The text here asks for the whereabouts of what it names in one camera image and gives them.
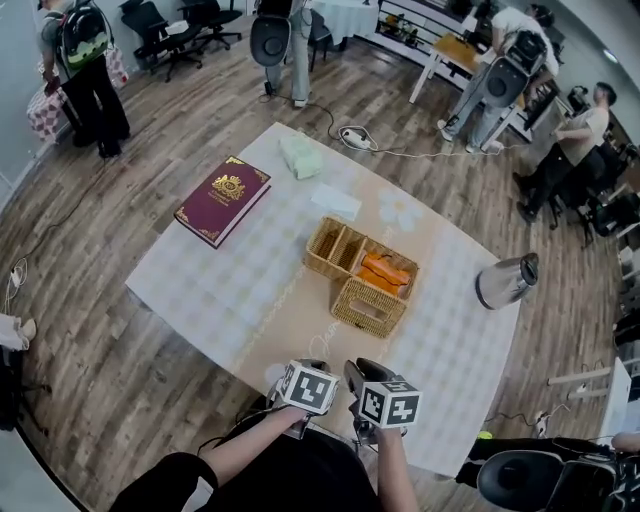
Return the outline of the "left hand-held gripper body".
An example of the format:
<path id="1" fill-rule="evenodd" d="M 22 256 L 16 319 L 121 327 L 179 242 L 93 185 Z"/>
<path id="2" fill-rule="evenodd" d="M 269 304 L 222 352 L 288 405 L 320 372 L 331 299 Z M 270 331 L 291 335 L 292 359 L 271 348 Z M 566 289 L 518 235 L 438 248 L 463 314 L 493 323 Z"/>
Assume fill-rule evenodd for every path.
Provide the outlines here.
<path id="1" fill-rule="evenodd" d="M 296 407 L 306 413 L 304 419 L 294 423 L 285 435 L 302 439 L 309 421 L 326 415 L 334 401 L 340 377 L 330 372 L 330 366 L 317 359 L 291 360 L 284 375 L 276 380 L 267 394 L 272 409 Z"/>

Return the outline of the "woven wicker basket organizer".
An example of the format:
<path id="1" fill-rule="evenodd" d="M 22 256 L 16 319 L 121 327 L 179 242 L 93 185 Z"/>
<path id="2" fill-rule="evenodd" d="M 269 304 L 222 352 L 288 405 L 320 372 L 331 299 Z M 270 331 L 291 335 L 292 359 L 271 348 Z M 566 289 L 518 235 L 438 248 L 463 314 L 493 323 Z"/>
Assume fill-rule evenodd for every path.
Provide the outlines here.
<path id="1" fill-rule="evenodd" d="M 367 252 L 388 255 L 390 263 L 411 274 L 412 282 L 399 296 L 356 276 Z M 331 314 L 343 323 L 384 339 L 406 312 L 419 266 L 414 261 L 332 217 L 323 217 L 306 244 L 304 264 L 338 283 Z"/>

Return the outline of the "orange packet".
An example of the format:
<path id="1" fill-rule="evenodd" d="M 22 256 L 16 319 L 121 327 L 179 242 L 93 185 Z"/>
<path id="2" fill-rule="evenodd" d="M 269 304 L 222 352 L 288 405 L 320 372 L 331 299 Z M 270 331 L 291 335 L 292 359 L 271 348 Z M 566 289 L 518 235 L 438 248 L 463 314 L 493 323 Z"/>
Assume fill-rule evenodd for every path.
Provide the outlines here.
<path id="1" fill-rule="evenodd" d="M 399 296 L 412 282 L 411 274 L 392 265 L 388 255 L 372 252 L 363 256 L 356 276 L 394 296 Z"/>

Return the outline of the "person's left forearm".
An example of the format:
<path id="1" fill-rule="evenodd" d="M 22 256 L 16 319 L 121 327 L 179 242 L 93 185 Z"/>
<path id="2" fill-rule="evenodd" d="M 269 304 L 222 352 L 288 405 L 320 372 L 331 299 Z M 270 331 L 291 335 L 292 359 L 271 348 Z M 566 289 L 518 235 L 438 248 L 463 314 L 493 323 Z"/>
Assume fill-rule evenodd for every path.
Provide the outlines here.
<path id="1" fill-rule="evenodd" d="M 222 487 L 241 473 L 292 425 L 306 417 L 306 411 L 286 406 L 268 413 L 247 431 L 203 453 L 200 458 L 215 473 L 218 486 Z"/>

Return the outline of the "person's black clothing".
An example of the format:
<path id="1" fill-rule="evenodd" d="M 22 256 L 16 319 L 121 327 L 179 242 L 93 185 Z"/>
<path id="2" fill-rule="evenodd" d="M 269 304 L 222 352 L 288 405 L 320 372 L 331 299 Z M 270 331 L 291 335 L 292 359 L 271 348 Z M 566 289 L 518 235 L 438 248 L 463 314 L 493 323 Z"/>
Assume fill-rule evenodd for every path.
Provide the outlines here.
<path id="1" fill-rule="evenodd" d="M 354 450 L 316 431 L 279 437 L 224 484 L 203 459 L 172 453 L 121 491 L 109 512 L 182 512 L 198 489 L 211 494 L 194 512 L 382 512 Z"/>

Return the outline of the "checked flower print tablecloth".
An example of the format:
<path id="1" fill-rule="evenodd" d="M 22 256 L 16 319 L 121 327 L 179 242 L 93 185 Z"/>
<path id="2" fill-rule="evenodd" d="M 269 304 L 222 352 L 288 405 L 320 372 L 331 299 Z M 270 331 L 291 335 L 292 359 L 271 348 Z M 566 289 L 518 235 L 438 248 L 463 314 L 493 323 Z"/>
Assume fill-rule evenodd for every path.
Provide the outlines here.
<path id="1" fill-rule="evenodd" d="M 485 309 L 477 274 L 495 257 L 443 216 L 348 157 L 322 147 L 322 172 L 296 179 L 270 126 L 239 155 L 271 178 L 270 190 L 219 248 L 173 222 L 127 284 L 210 360 L 267 392 L 291 360 L 326 361 L 341 373 L 365 357 L 403 375 L 423 397 L 406 437 L 409 462 L 452 477 L 464 463 L 498 390 L 519 308 Z M 332 316 L 339 285 L 305 266 L 306 245 L 329 201 L 348 226 L 418 266 L 408 308 L 379 339 Z"/>

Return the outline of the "black backpack with grey pod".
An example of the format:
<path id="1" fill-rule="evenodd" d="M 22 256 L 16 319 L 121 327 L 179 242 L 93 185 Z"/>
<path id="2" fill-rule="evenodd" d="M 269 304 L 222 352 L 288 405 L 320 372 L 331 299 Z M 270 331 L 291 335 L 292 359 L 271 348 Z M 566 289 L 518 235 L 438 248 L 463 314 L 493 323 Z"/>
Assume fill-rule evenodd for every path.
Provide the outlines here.
<path id="1" fill-rule="evenodd" d="M 547 47 L 540 34 L 517 31 L 488 70 L 484 80 L 485 101 L 496 108 L 513 105 L 545 63 L 546 56 Z"/>
<path id="2" fill-rule="evenodd" d="M 250 33 L 254 60 L 265 68 L 280 64 L 287 53 L 291 35 L 289 17 L 293 0 L 258 0 Z"/>
<path id="3" fill-rule="evenodd" d="M 505 451 L 479 471 L 477 490 L 510 512 L 640 512 L 640 456 Z"/>

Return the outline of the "white side table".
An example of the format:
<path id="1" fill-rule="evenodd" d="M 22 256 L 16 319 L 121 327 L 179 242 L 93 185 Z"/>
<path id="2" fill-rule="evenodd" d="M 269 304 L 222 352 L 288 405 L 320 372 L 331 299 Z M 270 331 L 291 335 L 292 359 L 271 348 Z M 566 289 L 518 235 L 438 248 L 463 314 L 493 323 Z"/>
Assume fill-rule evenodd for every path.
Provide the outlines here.
<path id="1" fill-rule="evenodd" d="M 576 389 L 567 394 L 566 398 L 569 401 L 605 398 L 598 440 L 610 444 L 610 440 L 622 431 L 632 378 L 626 364 L 619 357 L 615 357 L 611 366 L 551 377 L 547 379 L 546 384 L 578 384 Z"/>

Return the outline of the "pale green soft packet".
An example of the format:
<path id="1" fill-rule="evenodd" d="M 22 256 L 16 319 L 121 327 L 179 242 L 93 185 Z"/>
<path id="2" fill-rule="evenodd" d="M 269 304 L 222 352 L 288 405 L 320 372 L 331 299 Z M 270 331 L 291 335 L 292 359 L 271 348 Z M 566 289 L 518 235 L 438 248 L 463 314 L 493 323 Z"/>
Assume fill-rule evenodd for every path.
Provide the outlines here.
<path id="1" fill-rule="evenodd" d="M 308 136 L 301 132 L 284 136 L 279 140 L 279 147 L 287 167 L 297 180 L 307 180 L 321 173 L 322 155 Z"/>

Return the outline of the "black office chair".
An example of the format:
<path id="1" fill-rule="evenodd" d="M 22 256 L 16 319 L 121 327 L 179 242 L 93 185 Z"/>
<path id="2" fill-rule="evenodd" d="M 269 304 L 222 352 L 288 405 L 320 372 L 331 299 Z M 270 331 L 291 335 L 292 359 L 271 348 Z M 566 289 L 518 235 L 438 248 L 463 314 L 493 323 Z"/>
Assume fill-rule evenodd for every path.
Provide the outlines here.
<path id="1" fill-rule="evenodd" d="M 203 67 L 197 48 L 188 48 L 199 35 L 200 25 L 186 24 L 181 32 L 171 33 L 170 23 L 151 0 L 127 0 L 120 5 L 121 21 L 140 38 L 141 45 L 134 51 L 135 58 L 154 75 L 158 68 L 167 66 L 165 82 L 171 81 L 176 66 L 191 63 Z"/>
<path id="2" fill-rule="evenodd" d="M 234 8 L 234 0 L 229 0 L 229 7 L 222 8 L 218 0 L 181 0 L 183 5 L 178 8 L 182 13 L 183 19 L 188 25 L 199 25 L 202 29 L 208 29 L 209 33 L 200 35 L 195 38 L 192 43 L 197 47 L 197 53 L 202 55 L 204 48 L 211 42 L 217 41 L 221 43 L 226 50 L 231 45 L 226 37 L 236 37 L 238 41 L 242 40 L 240 32 L 224 32 L 225 25 L 234 22 L 243 16 L 241 10 Z"/>
<path id="3" fill-rule="evenodd" d="M 42 427 L 27 400 L 28 392 L 42 390 L 52 393 L 52 387 L 46 383 L 23 382 L 24 354 L 22 351 L 11 351 L 0 345 L 0 430 L 12 431 L 24 415 L 21 408 L 27 413 L 36 429 L 45 437 L 49 436 L 49 430 Z"/>
<path id="4" fill-rule="evenodd" d="M 592 148 L 552 191 L 548 200 L 553 214 L 551 228 L 558 227 L 561 213 L 572 211 L 583 228 L 585 243 L 590 244 L 595 235 L 608 237 L 640 222 L 640 195 L 631 191 L 609 196 L 638 157 L 633 144 L 620 150 L 608 142 Z"/>

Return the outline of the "white garment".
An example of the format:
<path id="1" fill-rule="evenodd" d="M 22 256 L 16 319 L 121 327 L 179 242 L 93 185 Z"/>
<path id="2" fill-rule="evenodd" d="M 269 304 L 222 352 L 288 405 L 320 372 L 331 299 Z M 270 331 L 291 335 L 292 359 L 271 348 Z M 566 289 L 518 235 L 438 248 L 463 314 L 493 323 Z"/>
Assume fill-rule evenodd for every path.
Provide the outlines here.
<path id="1" fill-rule="evenodd" d="M 34 319 L 23 322 L 20 317 L 0 313 L 0 345 L 12 351 L 27 351 L 37 334 Z"/>

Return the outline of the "yellow top white table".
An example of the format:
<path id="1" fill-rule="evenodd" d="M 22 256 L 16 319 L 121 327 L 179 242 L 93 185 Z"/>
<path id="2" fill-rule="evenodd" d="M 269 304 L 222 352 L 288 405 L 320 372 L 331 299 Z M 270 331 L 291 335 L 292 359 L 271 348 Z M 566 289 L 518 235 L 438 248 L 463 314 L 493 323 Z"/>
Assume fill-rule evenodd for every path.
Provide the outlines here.
<path id="1" fill-rule="evenodd" d="M 446 33 L 436 41 L 431 48 L 429 57 L 409 97 L 411 104 L 416 102 L 425 82 L 433 77 L 442 61 L 448 61 L 467 73 L 474 73 L 477 65 L 480 63 L 477 52 L 471 45 L 463 42 L 454 33 Z M 501 114 L 501 121 L 492 129 L 488 138 L 483 143 L 483 151 L 488 152 L 489 150 L 502 147 L 502 145 L 497 142 L 498 137 L 524 108 L 524 95 L 520 94 L 515 100 L 515 103 L 510 105 Z"/>

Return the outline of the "round table with white cloth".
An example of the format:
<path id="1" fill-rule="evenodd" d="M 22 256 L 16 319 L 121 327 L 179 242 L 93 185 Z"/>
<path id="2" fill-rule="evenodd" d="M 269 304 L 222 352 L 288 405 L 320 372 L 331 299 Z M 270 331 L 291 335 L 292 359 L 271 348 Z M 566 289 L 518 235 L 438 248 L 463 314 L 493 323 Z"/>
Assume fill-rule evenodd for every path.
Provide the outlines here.
<path id="1" fill-rule="evenodd" d="M 379 0 L 309 0 L 308 6 L 324 19 L 334 44 L 346 49 L 352 37 L 375 33 L 379 16 Z"/>

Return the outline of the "black railing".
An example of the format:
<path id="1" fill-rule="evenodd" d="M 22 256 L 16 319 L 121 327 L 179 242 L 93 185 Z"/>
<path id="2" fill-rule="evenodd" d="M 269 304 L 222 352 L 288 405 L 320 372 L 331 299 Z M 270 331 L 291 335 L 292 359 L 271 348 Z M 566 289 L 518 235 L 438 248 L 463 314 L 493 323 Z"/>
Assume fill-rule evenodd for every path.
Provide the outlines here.
<path id="1" fill-rule="evenodd" d="M 418 65 L 446 34 L 461 38 L 473 10 L 468 0 L 377 0 L 375 33 L 367 40 Z"/>

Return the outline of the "red checked cloth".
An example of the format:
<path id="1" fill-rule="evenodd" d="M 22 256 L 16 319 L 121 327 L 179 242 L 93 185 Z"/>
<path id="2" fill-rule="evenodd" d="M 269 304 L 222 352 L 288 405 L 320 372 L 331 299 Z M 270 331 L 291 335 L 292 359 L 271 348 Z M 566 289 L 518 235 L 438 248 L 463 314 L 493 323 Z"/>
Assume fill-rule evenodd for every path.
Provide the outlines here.
<path id="1" fill-rule="evenodd" d="M 116 89 L 121 89 L 129 80 L 122 51 L 117 46 L 110 45 L 105 58 L 112 85 Z M 80 122 L 61 87 L 51 94 L 46 93 L 45 87 L 42 87 L 29 101 L 26 115 L 31 129 L 41 141 L 47 143 L 57 141 L 58 134 L 61 132 L 59 123 L 63 118 L 68 120 L 75 131 L 80 128 Z"/>

